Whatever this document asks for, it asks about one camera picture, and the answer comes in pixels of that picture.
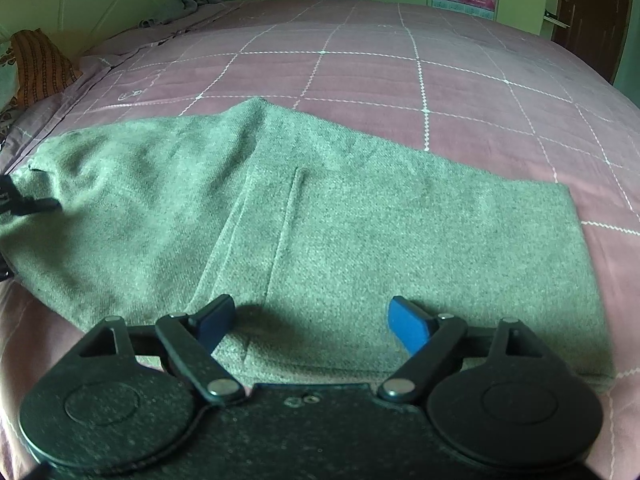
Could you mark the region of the grey pants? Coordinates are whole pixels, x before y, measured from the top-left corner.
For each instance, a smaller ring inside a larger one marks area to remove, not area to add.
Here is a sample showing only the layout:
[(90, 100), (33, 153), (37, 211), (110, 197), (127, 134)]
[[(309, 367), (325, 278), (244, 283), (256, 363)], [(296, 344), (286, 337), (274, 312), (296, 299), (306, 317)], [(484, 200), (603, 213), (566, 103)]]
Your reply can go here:
[(523, 321), (588, 384), (615, 370), (568, 189), (509, 180), (254, 98), (44, 141), (12, 182), (58, 209), (1, 220), (1, 253), (81, 330), (230, 295), (216, 359), (243, 382), (378, 382), (390, 300)]

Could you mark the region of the floral light pillow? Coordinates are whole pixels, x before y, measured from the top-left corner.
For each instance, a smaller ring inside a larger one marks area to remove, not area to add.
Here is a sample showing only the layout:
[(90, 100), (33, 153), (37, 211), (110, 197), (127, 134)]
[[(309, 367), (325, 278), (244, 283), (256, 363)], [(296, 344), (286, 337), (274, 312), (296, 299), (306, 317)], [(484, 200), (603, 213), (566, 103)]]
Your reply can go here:
[(12, 107), (17, 90), (20, 88), (16, 55), (11, 40), (0, 44), (0, 112)]

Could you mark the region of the orange patterned pillow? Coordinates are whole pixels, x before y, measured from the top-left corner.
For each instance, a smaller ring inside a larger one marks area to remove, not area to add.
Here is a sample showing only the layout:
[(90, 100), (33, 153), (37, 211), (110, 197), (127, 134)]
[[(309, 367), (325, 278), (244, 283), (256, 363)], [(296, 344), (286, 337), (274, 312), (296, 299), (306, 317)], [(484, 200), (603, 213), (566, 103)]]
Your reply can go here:
[(13, 102), (17, 108), (30, 107), (63, 92), (81, 77), (72, 62), (41, 30), (23, 29), (10, 38), (18, 88)]

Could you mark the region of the pink checked bedsheet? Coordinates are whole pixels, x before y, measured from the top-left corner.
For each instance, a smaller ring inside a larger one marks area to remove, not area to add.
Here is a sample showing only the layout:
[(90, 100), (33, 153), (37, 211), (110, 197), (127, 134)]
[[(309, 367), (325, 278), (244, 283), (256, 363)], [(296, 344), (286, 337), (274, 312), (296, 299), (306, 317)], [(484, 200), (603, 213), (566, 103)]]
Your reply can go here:
[(558, 180), (582, 220), (617, 376), (594, 469), (639, 474), (639, 111), (576, 56), (494, 22), (410, 4), (210, 4), (92, 48), (82, 77), (12, 126), (1, 166), (70, 129), (279, 105), (509, 178)]

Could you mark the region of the dark wooden door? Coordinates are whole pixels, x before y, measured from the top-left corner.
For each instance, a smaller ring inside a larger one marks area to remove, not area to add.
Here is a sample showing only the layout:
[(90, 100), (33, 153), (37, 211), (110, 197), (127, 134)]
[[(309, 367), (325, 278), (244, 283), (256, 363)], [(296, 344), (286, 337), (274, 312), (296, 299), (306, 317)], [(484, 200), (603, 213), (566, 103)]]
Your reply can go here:
[(558, 0), (551, 40), (612, 84), (620, 67), (632, 0)]

